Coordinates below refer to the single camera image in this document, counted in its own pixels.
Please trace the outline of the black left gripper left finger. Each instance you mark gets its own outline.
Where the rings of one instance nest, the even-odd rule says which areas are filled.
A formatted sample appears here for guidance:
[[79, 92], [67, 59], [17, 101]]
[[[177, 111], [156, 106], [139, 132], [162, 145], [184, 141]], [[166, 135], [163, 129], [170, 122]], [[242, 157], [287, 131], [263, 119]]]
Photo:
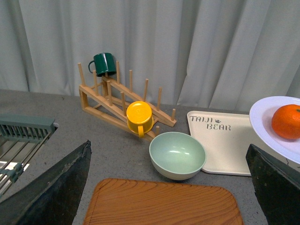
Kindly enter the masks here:
[[70, 225], [90, 168], [87, 141], [0, 204], [2, 225]]

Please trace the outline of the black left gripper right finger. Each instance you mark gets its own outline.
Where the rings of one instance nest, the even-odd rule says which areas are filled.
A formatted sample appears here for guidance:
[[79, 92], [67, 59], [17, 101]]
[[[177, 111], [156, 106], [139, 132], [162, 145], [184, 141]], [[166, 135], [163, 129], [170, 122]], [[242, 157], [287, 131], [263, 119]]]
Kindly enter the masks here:
[[246, 161], [256, 198], [269, 225], [300, 223], [300, 173], [250, 144]]

